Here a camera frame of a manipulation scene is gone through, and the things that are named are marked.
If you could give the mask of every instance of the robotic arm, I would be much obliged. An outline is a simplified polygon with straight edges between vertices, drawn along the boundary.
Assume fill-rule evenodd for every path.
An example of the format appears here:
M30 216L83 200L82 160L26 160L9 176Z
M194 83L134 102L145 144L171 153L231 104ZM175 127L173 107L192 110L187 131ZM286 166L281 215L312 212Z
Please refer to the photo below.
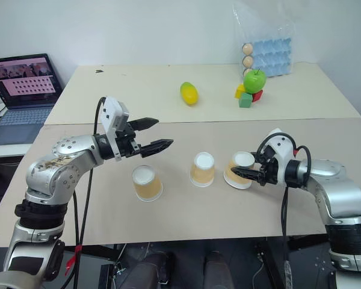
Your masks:
M347 178L343 165L298 161L297 152L294 140L275 129L253 153L259 170L234 167L232 171L262 186L280 184L312 193L329 236L332 264L339 270L361 272L361 189Z
M52 153L33 163L26 173L25 199L16 206L20 218L15 226L0 272L0 288L40 288L42 282L58 275L64 243L64 215L81 176L104 160L143 158L168 148L173 140L157 140L147 146L137 144L135 131L150 128L158 120L143 118L127 122L128 110L113 98L103 99L100 116L105 134L65 137Z

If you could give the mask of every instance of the blue egg tray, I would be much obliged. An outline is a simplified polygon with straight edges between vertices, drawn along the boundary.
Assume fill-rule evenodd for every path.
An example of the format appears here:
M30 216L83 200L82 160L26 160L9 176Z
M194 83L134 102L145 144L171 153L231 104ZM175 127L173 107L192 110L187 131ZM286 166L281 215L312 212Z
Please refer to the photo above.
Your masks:
M263 70L266 76L291 72L291 38L256 41L252 45L252 69Z

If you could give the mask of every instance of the laptop screen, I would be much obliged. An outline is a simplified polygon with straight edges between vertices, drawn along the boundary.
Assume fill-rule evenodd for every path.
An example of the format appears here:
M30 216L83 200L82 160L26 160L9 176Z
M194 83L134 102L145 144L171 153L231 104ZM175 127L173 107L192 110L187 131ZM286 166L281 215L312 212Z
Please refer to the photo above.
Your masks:
M0 98L8 108L53 105L60 94L46 54L0 59Z

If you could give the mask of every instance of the table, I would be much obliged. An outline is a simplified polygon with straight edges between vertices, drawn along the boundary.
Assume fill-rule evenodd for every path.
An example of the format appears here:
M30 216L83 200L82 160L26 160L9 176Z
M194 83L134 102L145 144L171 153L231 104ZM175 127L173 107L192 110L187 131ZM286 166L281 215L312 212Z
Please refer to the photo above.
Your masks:
M173 138L164 152L122 162L108 160L94 170L84 244L135 243L144 241L193 240L281 235L280 205L283 188L253 184L236 190L223 179L230 156L254 151L264 136L279 127L307 145L313 158L339 161L348 176L361 188L361 118L261 120L257 122L159 123L139 132L137 142L145 145L158 138ZM92 125L47 125L23 158L0 204L0 247L8 246L17 217L13 214L26 190L26 169L65 135L91 134ZM208 151L215 157L214 183L197 188L190 183L189 169L196 153ZM132 170L150 164L164 184L163 195L145 203L136 197ZM88 174L76 192L79 219L84 209ZM69 203L62 240L75 244L73 205ZM325 233L314 197L291 190L288 235Z
M239 65L79 66L46 125L94 122L96 104L113 96L126 104L131 120L213 122L360 117L317 64L296 63L290 75L268 78L261 101L238 107ZM199 102L187 106L179 87L195 85Z
M0 104L0 110L4 107L4 104ZM26 152L31 147L31 143L22 143L22 144L7 144L0 146L0 158L1 157L18 157L25 155Z

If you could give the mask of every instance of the red block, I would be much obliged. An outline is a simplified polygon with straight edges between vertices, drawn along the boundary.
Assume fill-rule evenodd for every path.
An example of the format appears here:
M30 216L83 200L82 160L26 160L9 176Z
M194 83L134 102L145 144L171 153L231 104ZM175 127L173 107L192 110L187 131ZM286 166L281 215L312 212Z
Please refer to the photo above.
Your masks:
M253 102L261 99L263 90L258 91L257 93L253 93Z

